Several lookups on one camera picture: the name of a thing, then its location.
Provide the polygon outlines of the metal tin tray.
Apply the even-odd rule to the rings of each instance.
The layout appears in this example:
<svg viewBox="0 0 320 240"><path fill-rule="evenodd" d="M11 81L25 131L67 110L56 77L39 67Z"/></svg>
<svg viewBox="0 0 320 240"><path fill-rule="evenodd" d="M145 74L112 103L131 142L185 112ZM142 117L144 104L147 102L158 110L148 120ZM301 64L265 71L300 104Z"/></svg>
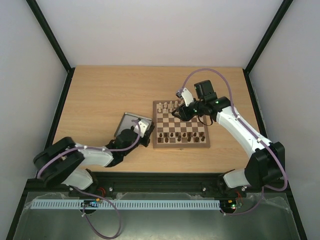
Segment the metal tin tray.
<svg viewBox="0 0 320 240"><path fill-rule="evenodd" d="M153 123L149 117L125 112L114 134L116 140L118 142L134 142L138 137L138 133L134 132L134 128L138 124L138 121L142 119Z"/></svg>

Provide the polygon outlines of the wooden chess board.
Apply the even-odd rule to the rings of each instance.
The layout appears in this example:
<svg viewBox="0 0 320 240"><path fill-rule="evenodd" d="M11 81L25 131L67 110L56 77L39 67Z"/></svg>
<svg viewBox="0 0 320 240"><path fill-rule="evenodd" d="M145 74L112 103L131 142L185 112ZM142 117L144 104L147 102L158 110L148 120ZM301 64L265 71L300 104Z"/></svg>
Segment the wooden chess board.
<svg viewBox="0 0 320 240"><path fill-rule="evenodd" d="M154 149L208 149L211 146L208 132L207 117L194 117L190 121L182 121L172 115L172 112L183 103L182 100L155 100L153 101L153 148ZM158 143L162 133L162 142ZM168 143L165 143L164 133L168 133ZM192 133L188 142L188 133Z"/></svg>

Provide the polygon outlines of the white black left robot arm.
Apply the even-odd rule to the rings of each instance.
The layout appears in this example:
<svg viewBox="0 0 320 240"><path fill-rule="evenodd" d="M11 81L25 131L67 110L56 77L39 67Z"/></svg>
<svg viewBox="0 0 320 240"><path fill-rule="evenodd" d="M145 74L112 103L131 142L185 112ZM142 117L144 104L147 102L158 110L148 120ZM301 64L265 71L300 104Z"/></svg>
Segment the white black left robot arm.
<svg viewBox="0 0 320 240"><path fill-rule="evenodd" d="M138 146L149 145L154 123L138 118L132 124L102 147L82 145L68 136L62 138L34 157L37 179L46 188L63 184L86 193L95 192L98 180L86 166L115 167Z"/></svg>

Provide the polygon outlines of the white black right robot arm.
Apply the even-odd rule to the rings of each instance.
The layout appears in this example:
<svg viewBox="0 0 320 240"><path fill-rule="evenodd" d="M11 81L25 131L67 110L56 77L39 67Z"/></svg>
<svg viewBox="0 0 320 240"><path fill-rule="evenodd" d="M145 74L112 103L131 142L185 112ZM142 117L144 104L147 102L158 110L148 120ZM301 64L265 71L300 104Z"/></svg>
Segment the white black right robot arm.
<svg viewBox="0 0 320 240"><path fill-rule="evenodd" d="M194 85L197 98L183 87L176 96L183 100L172 115L184 122L193 117L208 116L212 122L224 127L242 146L249 157L245 168L225 173L218 183L218 191L229 196L236 187L250 186L254 188L269 187L271 182L285 179L285 148L280 142L272 143L258 133L239 114L231 98L218 97L210 80Z"/></svg>

